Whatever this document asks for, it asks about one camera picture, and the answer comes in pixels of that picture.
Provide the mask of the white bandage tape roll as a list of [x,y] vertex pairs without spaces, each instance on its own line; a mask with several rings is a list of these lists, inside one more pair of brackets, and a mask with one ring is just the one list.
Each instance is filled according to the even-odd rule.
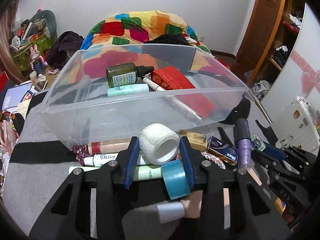
[[153,165],[172,161],[177,154],[179,143],[178,134],[160,123],[146,126],[139,136],[142,156]]

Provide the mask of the brown wooden block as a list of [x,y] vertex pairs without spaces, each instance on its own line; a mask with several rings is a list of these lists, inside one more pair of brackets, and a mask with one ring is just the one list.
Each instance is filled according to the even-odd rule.
[[206,135],[187,130],[179,130],[177,133],[180,137],[187,137],[193,149],[201,152],[207,149],[208,142]]

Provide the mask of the green square packet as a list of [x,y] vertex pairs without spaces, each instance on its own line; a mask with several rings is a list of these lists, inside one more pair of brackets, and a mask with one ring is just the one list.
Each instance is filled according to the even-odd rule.
[[254,150],[258,150],[260,152],[263,152],[266,148],[265,143],[256,134],[251,135],[251,144]]

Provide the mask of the white suitcase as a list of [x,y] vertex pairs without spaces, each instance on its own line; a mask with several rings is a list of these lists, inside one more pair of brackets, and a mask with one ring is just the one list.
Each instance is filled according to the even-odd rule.
[[296,146],[311,153],[319,148],[319,120],[302,96],[292,100],[271,128],[282,147]]

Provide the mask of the white green tube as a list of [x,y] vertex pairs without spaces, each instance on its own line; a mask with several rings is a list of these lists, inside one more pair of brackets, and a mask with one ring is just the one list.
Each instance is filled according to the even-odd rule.
[[[116,160],[118,153],[95,154],[92,157],[84,158],[85,166],[101,167],[109,161]],[[151,163],[139,155],[137,166],[151,165]]]

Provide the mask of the beige foundation bottle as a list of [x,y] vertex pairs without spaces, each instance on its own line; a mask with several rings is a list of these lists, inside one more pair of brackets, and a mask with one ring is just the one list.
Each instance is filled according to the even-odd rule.
[[199,218],[202,196],[203,191],[194,191],[177,202],[157,204],[159,222],[165,224],[181,218]]

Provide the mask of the clear plastic storage bin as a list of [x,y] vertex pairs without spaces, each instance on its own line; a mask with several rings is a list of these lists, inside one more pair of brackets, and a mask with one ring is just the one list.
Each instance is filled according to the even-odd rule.
[[[109,97],[106,68],[123,63],[173,66],[192,89]],[[149,124],[174,131],[225,120],[248,87],[200,48],[172,44],[95,46],[77,51],[40,105],[49,129],[68,148],[139,136]]]

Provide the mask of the dark green dropper bottle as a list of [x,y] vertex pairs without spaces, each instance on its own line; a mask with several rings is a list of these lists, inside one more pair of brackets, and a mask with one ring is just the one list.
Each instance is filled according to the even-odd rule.
[[153,66],[136,66],[133,62],[118,64],[106,68],[106,78],[110,88],[132,85],[139,78],[154,71]]

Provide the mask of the colorful patchwork blanket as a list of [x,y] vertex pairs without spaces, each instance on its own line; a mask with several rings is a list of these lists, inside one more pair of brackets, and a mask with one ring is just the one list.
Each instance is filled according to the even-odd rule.
[[130,11],[109,17],[97,23],[84,39],[81,49],[120,46],[128,44],[143,44],[163,34],[182,34],[190,46],[204,51],[204,64],[199,70],[225,75],[229,66],[213,56],[202,44],[195,30],[175,14],[164,11]]

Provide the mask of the white notebook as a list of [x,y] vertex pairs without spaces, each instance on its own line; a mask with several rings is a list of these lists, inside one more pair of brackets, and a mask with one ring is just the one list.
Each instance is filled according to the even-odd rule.
[[23,83],[12,88],[8,88],[1,102],[1,110],[14,112],[17,105],[22,101],[26,92],[31,89],[32,82]]

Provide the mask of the dark purple clothes pile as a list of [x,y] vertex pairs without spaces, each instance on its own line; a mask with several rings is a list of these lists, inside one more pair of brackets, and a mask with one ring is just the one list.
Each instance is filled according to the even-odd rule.
[[62,33],[47,54],[50,67],[62,69],[73,54],[80,49],[84,38],[73,31]]

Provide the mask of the bunny figurine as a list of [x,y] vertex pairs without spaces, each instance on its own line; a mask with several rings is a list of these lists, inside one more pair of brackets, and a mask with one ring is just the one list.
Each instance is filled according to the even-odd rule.
[[48,67],[48,63],[44,60],[43,56],[40,55],[40,51],[37,48],[37,45],[30,47],[30,66],[37,75],[45,75],[45,68]]

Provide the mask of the wooden door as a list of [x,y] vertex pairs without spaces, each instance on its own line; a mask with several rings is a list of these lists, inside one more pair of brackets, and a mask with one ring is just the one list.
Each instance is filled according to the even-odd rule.
[[236,61],[244,71],[253,70],[266,49],[276,19],[281,0],[256,0],[244,39],[236,56]]

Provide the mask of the red box on desk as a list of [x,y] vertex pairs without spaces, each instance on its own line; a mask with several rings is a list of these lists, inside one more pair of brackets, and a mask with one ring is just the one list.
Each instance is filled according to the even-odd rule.
[[4,89],[5,85],[9,81],[9,77],[6,72],[0,74],[0,92]]

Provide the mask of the green box with clutter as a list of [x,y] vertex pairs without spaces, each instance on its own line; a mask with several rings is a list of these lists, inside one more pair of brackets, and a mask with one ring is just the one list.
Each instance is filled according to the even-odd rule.
[[56,24],[49,25],[49,27],[46,25],[43,29],[32,22],[26,26],[25,33],[22,35],[24,44],[12,56],[21,72],[26,72],[31,68],[31,48],[35,49],[37,46],[40,55],[46,57],[47,51],[57,38],[56,29]]

